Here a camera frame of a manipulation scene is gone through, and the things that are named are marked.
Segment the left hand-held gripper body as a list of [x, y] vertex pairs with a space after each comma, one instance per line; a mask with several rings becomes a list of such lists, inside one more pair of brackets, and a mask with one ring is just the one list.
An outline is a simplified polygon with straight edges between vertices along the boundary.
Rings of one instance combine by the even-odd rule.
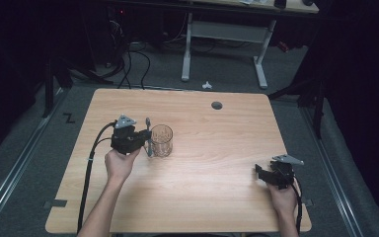
[[131, 153], [142, 146], [139, 133], [135, 131], [136, 121], [126, 115], [121, 115], [114, 124], [111, 138], [111, 148], [121, 154]]

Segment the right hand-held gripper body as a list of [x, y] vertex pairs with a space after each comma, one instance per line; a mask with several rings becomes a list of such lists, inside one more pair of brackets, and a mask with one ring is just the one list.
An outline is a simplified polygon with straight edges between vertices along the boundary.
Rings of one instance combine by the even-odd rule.
[[278, 186], [280, 190], [286, 189], [293, 184], [295, 176], [293, 166], [304, 164], [302, 160], [288, 154], [274, 156], [271, 161], [278, 162], [278, 169], [271, 170], [273, 173], [273, 182], [271, 184]]

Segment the blue toothbrush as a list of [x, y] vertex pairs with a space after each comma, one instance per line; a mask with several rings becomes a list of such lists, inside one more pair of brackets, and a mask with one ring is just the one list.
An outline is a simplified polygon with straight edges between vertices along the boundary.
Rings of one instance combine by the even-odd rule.
[[152, 139], [151, 139], [151, 129], [150, 129], [150, 126], [151, 126], [150, 118], [146, 118], [145, 123], [146, 123], [147, 131], [150, 133], [150, 138], [147, 140], [146, 153], [147, 153], [148, 157], [152, 157], [153, 149], [152, 149]]

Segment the clear glass mug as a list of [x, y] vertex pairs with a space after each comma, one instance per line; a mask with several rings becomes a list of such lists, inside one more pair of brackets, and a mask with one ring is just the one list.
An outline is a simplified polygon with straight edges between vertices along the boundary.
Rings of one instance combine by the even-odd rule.
[[152, 157], [167, 157], [173, 150], [173, 130], [165, 125], [158, 124], [152, 129]]

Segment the person's left hand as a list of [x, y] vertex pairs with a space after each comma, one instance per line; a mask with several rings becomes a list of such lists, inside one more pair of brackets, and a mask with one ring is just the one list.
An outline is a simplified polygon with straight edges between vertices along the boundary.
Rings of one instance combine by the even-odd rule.
[[131, 174], [134, 161], [139, 153], [139, 149], [126, 155], [114, 149], [109, 151], [105, 156], [108, 182], [116, 186], [122, 185]]

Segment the person's right hand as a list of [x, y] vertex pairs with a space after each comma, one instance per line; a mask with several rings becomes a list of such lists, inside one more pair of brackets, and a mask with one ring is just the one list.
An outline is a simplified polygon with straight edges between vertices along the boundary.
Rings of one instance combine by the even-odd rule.
[[279, 189], [277, 186], [267, 184], [270, 191], [271, 201], [276, 213], [279, 217], [294, 216], [294, 211], [297, 206], [297, 196], [292, 187]]

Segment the black metal stand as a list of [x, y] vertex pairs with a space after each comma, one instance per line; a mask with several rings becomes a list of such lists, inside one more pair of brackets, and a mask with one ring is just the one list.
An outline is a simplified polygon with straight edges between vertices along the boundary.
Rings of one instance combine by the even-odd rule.
[[63, 58], [50, 58], [44, 69], [44, 113], [46, 118], [54, 107], [54, 81], [63, 89], [70, 89], [73, 81], [70, 76], [68, 64]]
[[325, 99], [325, 83], [321, 79], [307, 79], [295, 82], [291, 85], [268, 95], [270, 100], [275, 100], [284, 95], [298, 95], [297, 105], [299, 107], [314, 108], [312, 127], [315, 135], [321, 138], [321, 122]]

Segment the white-legged wooden desk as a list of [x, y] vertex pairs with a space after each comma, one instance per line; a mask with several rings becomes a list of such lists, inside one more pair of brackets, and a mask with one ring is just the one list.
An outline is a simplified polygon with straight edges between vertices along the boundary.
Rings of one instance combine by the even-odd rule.
[[[320, 9], [314, 0], [188, 0], [191, 6], [211, 5], [230, 7], [232, 10], [265, 10], [268, 13], [318, 14]], [[232, 40], [259, 43], [259, 53], [253, 57], [259, 86], [267, 88], [263, 60], [276, 25], [271, 18], [265, 26], [242, 23], [219, 23], [217, 20], [195, 20], [192, 13], [187, 14], [186, 50], [183, 58], [181, 79], [190, 79], [191, 40], [194, 38]]]

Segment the metal floor rail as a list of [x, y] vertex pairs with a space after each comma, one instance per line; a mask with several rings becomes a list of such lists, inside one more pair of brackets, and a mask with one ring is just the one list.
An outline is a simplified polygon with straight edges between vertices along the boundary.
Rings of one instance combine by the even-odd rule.
[[45, 109], [42, 112], [39, 105], [32, 106], [15, 122], [0, 144], [0, 213], [33, 159], [54, 113], [68, 93], [69, 89], [57, 89], [49, 112]]
[[324, 174], [327, 178], [329, 188], [341, 214], [341, 218], [349, 234], [349, 237], [363, 237], [362, 229], [356, 219], [351, 203], [341, 186], [340, 179], [336, 174], [334, 166], [331, 163], [329, 153], [322, 141], [314, 130], [313, 119], [308, 109], [299, 109], [302, 118], [305, 120], [313, 141], [318, 149], [319, 157], [323, 165]]

